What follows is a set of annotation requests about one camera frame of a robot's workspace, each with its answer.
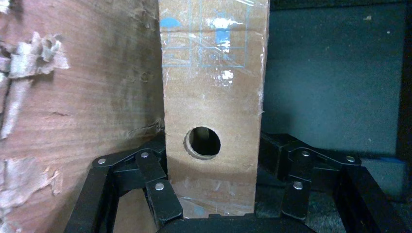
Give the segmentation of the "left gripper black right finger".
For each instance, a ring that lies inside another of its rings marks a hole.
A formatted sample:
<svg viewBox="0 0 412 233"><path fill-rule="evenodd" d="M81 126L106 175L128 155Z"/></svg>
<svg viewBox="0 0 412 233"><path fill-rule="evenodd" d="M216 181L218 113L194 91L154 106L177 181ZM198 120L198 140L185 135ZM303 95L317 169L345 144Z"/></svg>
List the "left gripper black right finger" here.
<svg viewBox="0 0 412 233"><path fill-rule="evenodd" d="M285 185L283 217L305 221L312 189L332 194L348 233L407 233L369 170L354 154L328 152L285 133L260 135L259 166Z"/></svg>

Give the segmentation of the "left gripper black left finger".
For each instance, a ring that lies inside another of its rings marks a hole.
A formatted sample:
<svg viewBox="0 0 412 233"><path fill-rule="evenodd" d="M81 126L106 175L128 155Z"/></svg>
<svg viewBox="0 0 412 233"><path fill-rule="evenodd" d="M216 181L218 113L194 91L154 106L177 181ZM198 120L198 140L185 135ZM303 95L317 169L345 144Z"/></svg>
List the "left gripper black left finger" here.
<svg viewBox="0 0 412 233"><path fill-rule="evenodd" d="M165 156L165 137L158 135L136 149L95 159L64 231L113 232L120 197L142 190L157 232L175 232L172 224L183 220L183 209L162 167Z"/></svg>

